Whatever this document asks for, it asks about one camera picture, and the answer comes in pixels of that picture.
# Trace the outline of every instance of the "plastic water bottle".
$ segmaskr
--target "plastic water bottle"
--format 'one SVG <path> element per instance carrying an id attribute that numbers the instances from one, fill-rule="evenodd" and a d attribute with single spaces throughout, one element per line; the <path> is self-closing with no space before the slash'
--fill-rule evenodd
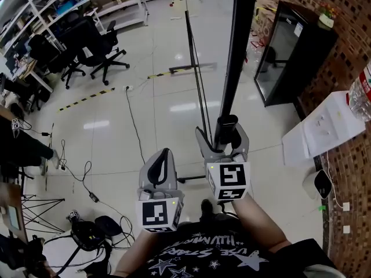
<path id="1" fill-rule="evenodd" d="M 349 106 L 356 118 L 371 120 L 371 62 L 350 87 Z"/>

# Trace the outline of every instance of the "potted plant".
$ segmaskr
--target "potted plant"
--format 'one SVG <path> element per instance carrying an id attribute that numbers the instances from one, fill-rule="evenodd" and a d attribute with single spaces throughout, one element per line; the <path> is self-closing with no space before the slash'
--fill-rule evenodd
<path id="1" fill-rule="evenodd" d="M 338 11 L 325 2 L 320 3 L 319 11 L 321 12 L 319 22 L 328 28 L 332 28 L 334 26 L 334 19 L 338 15 Z"/>

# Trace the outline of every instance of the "electrical outlet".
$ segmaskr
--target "electrical outlet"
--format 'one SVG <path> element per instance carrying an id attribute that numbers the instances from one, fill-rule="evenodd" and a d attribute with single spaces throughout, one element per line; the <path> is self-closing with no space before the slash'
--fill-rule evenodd
<path id="1" fill-rule="evenodd" d="M 350 203 L 349 202 L 343 203 L 343 211 L 350 211 Z"/>
<path id="2" fill-rule="evenodd" d="M 350 233 L 350 225 L 343 225 L 343 234 Z"/>

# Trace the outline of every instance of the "chair base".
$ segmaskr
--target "chair base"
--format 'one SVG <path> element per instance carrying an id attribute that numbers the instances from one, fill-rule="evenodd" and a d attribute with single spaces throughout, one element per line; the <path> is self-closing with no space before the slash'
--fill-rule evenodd
<path id="1" fill-rule="evenodd" d="M 68 69 L 68 71 L 65 72 L 65 73 L 62 75 L 62 77 L 61 77 L 62 81 L 64 81 L 64 78 L 65 78 L 66 75 L 67 75 L 67 81 L 66 81 L 66 89 L 67 89 L 67 90 L 70 88 L 70 86 L 68 85 L 68 83 L 70 82 L 70 78 L 71 78 L 71 76 L 72 76 L 72 73 L 74 73 L 74 72 L 81 72 L 82 76 L 85 76 L 85 75 L 86 75 L 86 73 L 84 72 L 84 70 L 81 70 L 81 69 L 78 69 L 78 68 L 77 68 L 77 66 L 79 66 L 79 65 L 80 65 L 79 62 L 77 62 L 77 63 L 76 63 L 76 62 L 73 62 L 72 64 L 69 64 L 68 67 L 69 67 L 70 69 Z"/>
<path id="2" fill-rule="evenodd" d="M 92 79 L 95 78 L 95 73 L 101 69 L 103 69 L 103 83 L 104 85 L 108 86 L 108 81 L 106 80 L 106 76 L 107 76 L 107 72 L 108 72 L 108 68 L 109 66 L 112 66 L 112 65 L 117 65 L 117 66 L 125 66 L 127 69 L 130 68 L 130 65 L 127 64 L 127 63 L 122 63 L 122 62 L 118 62 L 118 61 L 115 61 L 115 59 L 120 55 L 120 54 L 126 54 L 126 51 L 123 49 L 121 50 L 120 52 L 118 53 L 115 53 L 112 57 L 109 57 L 107 58 L 106 60 L 104 60 L 103 63 L 101 63 L 97 68 L 95 68 L 93 70 L 92 73 L 90 73 Z"/>

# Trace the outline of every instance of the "black cabinet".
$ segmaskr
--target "black cabinet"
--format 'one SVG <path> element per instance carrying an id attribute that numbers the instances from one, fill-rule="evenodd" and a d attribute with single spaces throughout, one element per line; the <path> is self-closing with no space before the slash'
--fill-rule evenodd
<path id="1" fill-rule="evenodd" d="M 280 1 L 254 77 L 264 105 L 291 103 L 308 85 L 337 40 L 312 10 Z"/>

